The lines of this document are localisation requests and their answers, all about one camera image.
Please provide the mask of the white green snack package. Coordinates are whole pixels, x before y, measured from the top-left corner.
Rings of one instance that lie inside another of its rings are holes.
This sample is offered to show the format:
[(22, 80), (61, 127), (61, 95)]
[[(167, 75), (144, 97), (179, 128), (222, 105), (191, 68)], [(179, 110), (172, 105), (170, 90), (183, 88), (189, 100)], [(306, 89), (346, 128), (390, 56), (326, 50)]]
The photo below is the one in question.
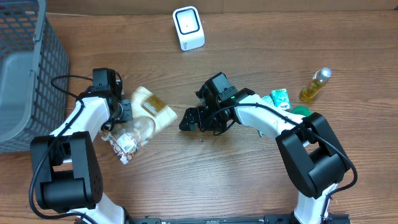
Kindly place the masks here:
[[(272, 100), (272, 98), (271, 98), (270, 95), (263, 96), (263, 97), (262, 97), (262, 100), (263, 100), (267, 105), (274, 106), (274, 101)], [(260, 137), (260, 138), (263, 137), (263, 133), (262, 133), (261, 131), (258, 131), (258, 133), (259, 133), (259, 137)]]

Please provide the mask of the teal tissue pack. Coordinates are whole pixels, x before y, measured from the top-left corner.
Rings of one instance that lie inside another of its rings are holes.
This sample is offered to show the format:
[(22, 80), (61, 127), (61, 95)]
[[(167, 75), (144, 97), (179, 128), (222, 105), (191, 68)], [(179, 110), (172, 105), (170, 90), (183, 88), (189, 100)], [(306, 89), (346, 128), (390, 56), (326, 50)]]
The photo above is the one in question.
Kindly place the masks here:
[(285, 88), (272, 90), (271, 98), (274, 102), (275, 107), (285, 111), (291, 109), (289, 94)]

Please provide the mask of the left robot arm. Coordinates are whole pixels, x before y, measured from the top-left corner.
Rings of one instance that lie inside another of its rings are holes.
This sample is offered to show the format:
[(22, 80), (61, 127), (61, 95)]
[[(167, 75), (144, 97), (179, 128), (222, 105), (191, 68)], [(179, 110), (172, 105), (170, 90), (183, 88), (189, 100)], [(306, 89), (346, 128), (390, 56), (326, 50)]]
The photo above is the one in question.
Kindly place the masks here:
[(103, 192), (93, 140), (99, 131), (130, 121), (121, 95), (123, 80), (110, 68), (95, 68), (92, 85), (76, 96), (75, 109), (57, 129), (30, 143), (31, 210), (40, 218), (79, 217), (81, 223), (133, 223), (128, 211)]

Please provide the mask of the green lid white jar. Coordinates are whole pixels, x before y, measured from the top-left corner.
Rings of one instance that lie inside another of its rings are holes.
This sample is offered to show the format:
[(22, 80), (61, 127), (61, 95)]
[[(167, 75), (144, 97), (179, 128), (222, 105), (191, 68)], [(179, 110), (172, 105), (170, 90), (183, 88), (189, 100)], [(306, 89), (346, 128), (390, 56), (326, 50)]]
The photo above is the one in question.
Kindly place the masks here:
[(308, 116), (310, 116), (312, 114), (311, 110), (308, 109), (305, 106), (296, 106), (295, 108), (293, 108), (291, 110), (291, 113), (298, 114), (298, 115), (303, 115), (303, 116), (306, 116), (306, 117), (308, 117)]

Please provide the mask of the yellow oil bottle silver cap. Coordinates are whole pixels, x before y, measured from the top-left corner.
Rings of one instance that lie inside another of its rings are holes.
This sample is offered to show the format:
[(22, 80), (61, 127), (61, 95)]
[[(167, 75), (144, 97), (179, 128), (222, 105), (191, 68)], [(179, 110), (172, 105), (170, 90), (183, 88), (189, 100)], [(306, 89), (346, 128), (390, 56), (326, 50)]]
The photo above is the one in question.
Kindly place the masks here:
[(332, 70), (324, 67), (315, 72), (312, 79), (299, 93), (299, 98), (304, 102), (311, 102), (317, 93), (327, 84), (332, 76)]

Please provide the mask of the brown labelled food package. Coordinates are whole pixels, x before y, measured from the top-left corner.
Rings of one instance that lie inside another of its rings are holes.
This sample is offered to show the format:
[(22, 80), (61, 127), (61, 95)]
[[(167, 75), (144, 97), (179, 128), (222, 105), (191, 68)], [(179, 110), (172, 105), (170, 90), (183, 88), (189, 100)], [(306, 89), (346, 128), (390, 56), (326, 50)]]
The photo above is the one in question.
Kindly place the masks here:
[(151, 91), (139, 86), (131, 96), (132, 120), (100, 131), (122, 162), (127, 164), (155, 134), (177, 119), (177, 114)]

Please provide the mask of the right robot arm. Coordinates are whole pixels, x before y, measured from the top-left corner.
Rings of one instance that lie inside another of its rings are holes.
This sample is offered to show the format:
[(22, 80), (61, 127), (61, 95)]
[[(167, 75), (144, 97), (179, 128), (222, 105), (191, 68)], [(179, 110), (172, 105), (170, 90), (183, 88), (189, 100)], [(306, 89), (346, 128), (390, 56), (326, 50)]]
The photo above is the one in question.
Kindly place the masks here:
[(215, 136), (233, 124), (243, 124), (276, 141), (288, 176), (298, 190), (289, 214), (268, 214), (255, 220), (235, 218), (226, 223), (350, 223), (348, 215), (328, 211), (331, 196), (352, 163), (328, 121), (319, 113), (293, 114), (268, 105), (254, 91), (237, 90), (222, 72), (196, 91), (201, 105), (188, 108), (179, 124), (182, 131), (211, 131)]

